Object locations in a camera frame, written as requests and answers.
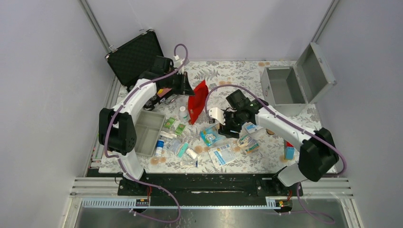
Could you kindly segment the red first aid pouch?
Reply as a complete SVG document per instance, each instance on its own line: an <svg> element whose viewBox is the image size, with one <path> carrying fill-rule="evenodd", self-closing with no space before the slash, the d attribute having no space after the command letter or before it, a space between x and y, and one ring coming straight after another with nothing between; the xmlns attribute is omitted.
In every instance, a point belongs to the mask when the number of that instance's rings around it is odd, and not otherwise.
<svg viewBox="0 0 403 228"><path fill-rule="evenodd" d="M188 99L188 112L189 121L188 123L193 125L205 107L205 101L209 93L206 81L201 81L194 89L194 96L190 96Z"/></svg>

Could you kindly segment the blue cotton swab packet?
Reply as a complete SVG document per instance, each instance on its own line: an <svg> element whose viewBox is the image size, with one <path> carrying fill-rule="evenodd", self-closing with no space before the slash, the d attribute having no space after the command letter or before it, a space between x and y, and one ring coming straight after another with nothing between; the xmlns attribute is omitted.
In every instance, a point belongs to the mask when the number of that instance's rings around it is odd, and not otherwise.
<svg viewBox="0 0 403 228"><path fill-rule="evenodd" d="M220 124L214 124L200 131L200 137L208 147L224 140L224 136L218 133L219 128Z"/></svg>

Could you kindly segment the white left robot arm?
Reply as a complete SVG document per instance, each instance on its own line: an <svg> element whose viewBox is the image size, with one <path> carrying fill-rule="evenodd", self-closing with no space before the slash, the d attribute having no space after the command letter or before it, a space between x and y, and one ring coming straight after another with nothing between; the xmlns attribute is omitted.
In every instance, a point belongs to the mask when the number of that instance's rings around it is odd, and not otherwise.
<svg viewBox="0 0 403 228"><path fill-rule="evenodd" d="M99 113L98 140L104 147L107 158L116 158L123 176L132 179L129 189L135 195L147 191L142 179L144 169L137 158L135 147L143 138L137 136L135 123L143 106L160 89L169 88L176 95L193 96L187 72L183 67L188 58L175 55L173 59L157 56L153 65L139 75L133 89L112 108L103 108Z"/></svg>

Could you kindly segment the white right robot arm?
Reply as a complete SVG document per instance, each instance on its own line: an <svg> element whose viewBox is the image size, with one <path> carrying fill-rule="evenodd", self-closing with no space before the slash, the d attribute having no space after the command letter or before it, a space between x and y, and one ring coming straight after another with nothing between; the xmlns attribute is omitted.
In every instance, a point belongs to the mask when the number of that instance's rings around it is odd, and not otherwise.
<svg viewBox="0 0 403 228"><path fill-rule="evenodd" d="M205 107L204 111L209 120L220 123L219 133L227 138L237 138L242 125L251 122L273 131L299 151L297 163L285 166L275 174L273 191L284 196L296 183L306 180L317 182L328 177L327 172L342 159L330 131L326 128L314 130L304 127L274 110L256 95L254 100L250 100L244 95L245 91L245 88L239 86L227 96L230 111L217 107Z"/></svg>

